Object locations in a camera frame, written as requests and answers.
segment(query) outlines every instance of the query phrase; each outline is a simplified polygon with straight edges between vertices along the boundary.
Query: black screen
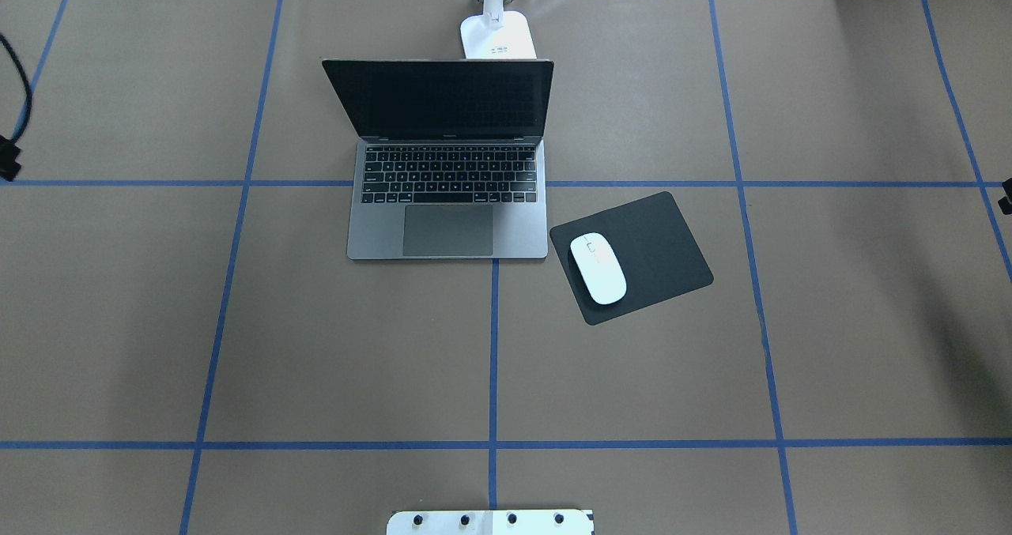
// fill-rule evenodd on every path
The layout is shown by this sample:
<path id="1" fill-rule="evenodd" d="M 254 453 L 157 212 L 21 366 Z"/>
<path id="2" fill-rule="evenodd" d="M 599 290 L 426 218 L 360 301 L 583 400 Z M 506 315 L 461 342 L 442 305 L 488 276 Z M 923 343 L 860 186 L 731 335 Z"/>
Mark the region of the black screen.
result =
<path id="1" fill-rule="evenodd" d="M 325 60 L 358 136 L 516 139 L 542 136 L 546 60 Z"/>

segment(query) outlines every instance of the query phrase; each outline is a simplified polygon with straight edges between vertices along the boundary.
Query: white device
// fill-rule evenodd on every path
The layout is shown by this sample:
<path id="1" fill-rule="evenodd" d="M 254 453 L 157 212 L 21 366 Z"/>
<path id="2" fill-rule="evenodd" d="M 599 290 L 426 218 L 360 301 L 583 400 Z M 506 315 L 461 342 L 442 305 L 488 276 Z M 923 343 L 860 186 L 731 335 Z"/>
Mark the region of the white device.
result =
<path id="1" fill-rule="evenodd" d="M 484 13 L 460 23 L 463 53 L 470 60 L 535 60 L 527 17 L 503 10 L 503 0 L 483 0 Z"/>
<path id="2" fill-rule="evenodd" d="M 611 245 L 601 234 L 588 233 L 570 243 L 570 253 L 576 260 L 590 297 L 598 304 L 613 304 L 625 295 L 625 275 Z"/>
<path id="3" fill-rule="evenodd" d="M 399 512 L 387 535 L 593 535 L 590 510 Z"/>

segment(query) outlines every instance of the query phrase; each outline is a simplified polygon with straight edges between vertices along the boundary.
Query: black mouse pad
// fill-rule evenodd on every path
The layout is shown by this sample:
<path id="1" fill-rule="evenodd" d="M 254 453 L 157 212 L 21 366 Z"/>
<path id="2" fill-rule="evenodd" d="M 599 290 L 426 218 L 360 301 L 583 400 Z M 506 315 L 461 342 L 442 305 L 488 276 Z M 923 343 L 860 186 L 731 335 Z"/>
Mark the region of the black mouse pad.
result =
<path id="1" fill-rule="evenodd" d="M 600 305 L 590 297 L 570 253 L 570 243 L 588 233 L 604 236 L 625 275 L 625 296 L 613 304 Z M 668 192 L 565 222 L 550 235 L 583 319 L 591 326 L 713 282 L 675 197 Z"/>

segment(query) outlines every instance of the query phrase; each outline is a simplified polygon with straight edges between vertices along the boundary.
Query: laptop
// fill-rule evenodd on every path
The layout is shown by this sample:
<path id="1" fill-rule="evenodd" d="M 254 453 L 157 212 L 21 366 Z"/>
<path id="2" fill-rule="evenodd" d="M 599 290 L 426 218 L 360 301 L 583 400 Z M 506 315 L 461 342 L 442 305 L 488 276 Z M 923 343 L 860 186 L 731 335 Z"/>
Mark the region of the laptop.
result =
<path id="1" fill-rule="evenodd" d="M 325 60 L 358 132 L 348 258 L 542 259 L 549 60 Z"/>

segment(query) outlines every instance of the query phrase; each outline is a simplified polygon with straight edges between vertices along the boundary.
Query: computer mouse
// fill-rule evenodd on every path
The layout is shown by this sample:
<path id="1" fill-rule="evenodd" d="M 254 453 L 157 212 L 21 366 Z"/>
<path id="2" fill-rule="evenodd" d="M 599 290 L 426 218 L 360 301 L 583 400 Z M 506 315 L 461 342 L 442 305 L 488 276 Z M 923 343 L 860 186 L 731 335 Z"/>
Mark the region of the computer mouse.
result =
<path id="1" fill-rule="evenodd" d="M 576 237 L 570 243 L 570 253 L 594 301 L 601 305 L 613 304 L 625 295 L 622 267 L 611 245 L 600 233 Z"/>

